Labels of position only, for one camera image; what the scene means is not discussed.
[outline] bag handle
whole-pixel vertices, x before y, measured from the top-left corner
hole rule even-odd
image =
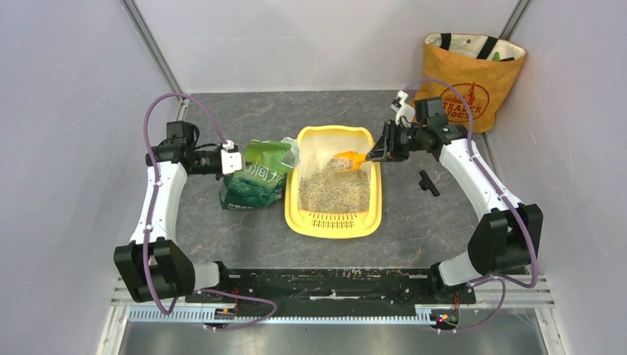
[[[452,38],[451,33],[440,33],[440,36],[442,37],[442,43],[440,44],[440,48],[443,50],[449,50]],[[496,46],[496,42],[498,42],[498,38],[489,36],[486,40],[486,43],[481,48],[481,51],[479,51],[479,54],[477,54],[477,59],[488,59],[489,54],[494,49],[494,46]]]

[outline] yellow plastic bin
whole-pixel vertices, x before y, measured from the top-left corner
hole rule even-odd
[[[370,182],[370,203],[366,212],[319,213],[298,206],[299,176],[308,176],[336,153],[369,151],[374,145],[371,133],[361,127],[310,126],[300,131],[297,141],[300,164],[289,174],[285,190],[285,220],[290,228],[296,233],[330,239],[365,237],[373,233],[381,224],[382,213],[379,163],[366,162],[360,168],[366,171]]]

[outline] red logo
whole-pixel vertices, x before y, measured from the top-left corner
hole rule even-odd
[[[489,94],[488,90],[486,90],[483,86],[477,83],[464,83],[455,84],[453,87],[456,88],[462,96],[464,96],[466,102],[470,105],[472,116],[475,119],[480,118],[481,115],[486,112],[486,108],[489,104]],[[464,104],[454,92],[447,88],[440,94],[440,96],[444,102],[444,111],[449,118],[449,122],[455,124],[468,122],[466,107],[464,107]]]

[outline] green bag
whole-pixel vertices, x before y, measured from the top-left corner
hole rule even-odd
[[[223,178],[220,205],[223,209],[261,209],[283,197],[288,172],[298,164],[298,143],[252,140],[246,147],[246,167]]]

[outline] white wall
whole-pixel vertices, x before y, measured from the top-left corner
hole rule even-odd
[[[399,89],[431,32],[497,36],[516,0],[137,0],[187,92]]]
[[[0,38],[0,354],[93,354],[168,87],[116,0],[3,1]]]
[[[489,134],[504,182],[544,211],[540,267],[573,354],[624,354],[627,72],[621,1],[534,1],[529,51]]]

